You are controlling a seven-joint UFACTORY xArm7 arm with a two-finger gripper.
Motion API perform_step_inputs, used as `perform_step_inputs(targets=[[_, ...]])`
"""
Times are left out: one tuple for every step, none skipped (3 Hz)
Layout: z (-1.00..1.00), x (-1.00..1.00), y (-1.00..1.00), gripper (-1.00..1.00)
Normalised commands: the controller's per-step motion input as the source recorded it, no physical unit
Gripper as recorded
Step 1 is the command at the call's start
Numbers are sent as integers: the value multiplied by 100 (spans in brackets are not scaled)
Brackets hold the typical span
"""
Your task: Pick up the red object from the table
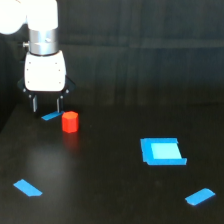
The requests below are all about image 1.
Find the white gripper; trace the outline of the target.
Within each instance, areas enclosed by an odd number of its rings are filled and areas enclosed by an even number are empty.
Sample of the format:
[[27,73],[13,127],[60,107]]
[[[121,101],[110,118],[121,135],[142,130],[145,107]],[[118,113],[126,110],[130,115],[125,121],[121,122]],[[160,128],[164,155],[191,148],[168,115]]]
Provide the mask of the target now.
[[[62,51],[54,55],[36,56],[28,52],[25,57],[24,77],[18,87],[25,93],[31,92],[61,92],[69,93],[74,90],[75,83],[67,76],[64,55]],[[30,106],[33,115],[37,116],[37,95],[30,95]],[[63,95],[56,100],[57,112],[63,111]]]

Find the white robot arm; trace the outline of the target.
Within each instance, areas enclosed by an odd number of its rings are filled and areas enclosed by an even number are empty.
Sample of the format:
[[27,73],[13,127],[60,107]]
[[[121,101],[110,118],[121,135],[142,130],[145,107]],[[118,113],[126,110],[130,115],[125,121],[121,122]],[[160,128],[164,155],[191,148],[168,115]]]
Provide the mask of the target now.
[[0,0],[0,34],[12,35],[26,24],[29,40],[24,77],[18,87],[37,111],[38,92],[57,92],[57,113],[63,112],[64,96],[75,88],[66,75],[63,52],[58,45],[57,0]]

